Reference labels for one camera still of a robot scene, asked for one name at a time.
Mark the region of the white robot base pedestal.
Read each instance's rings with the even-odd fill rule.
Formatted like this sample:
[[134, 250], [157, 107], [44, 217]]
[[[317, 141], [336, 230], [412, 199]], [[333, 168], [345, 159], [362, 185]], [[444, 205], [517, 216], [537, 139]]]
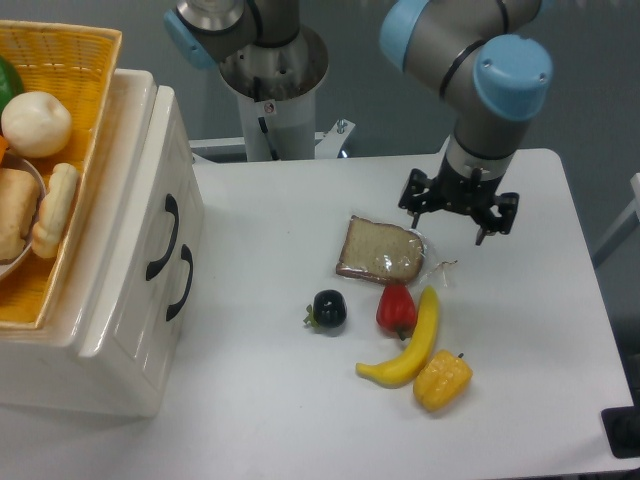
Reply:
[[219, 65], [236, 95], [249, 162], [315, 157], [316, 91], [328, 65], [325, 43], [306, 26], [283, 46], [252, 44]]

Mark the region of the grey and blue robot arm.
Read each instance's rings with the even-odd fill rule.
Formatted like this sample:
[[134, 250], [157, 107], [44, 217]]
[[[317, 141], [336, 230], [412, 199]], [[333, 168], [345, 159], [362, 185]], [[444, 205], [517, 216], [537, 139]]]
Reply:
[[[413, 170], [399, 207], [414, 219], [447, 210], [479, 236], [508, 234], [516, 193], [498, 186], [553, 77], [547, 51], [518, 35], [539, 1], [398, 1], [380, 49], [399, 71], [457, 112], [440, 169]], [[193, 66], [216, 68], [235, 93], [251, 161], [314, 155], [315, 98], [328, 51], [301, 23], [295, 1], [180, 1], [164, 16], [170, 38]]]

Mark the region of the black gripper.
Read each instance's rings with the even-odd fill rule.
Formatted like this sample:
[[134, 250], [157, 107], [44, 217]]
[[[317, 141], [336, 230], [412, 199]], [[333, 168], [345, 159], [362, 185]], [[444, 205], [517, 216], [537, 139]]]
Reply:
[[426, 213], [443, 210], [468, 216], [479, 227], [475, 245], [480, 246], [487, 235], [507, 235], [513, 227], [519, 194], [497, 192], [504, 176], [500, 170], [487, 169], [477, 158], [470, 165], [457, 165], [446, 153], [434, 177], [418, 168], [411, 170], [398, 207], [412, 217], [411, 229], [417, 228]]

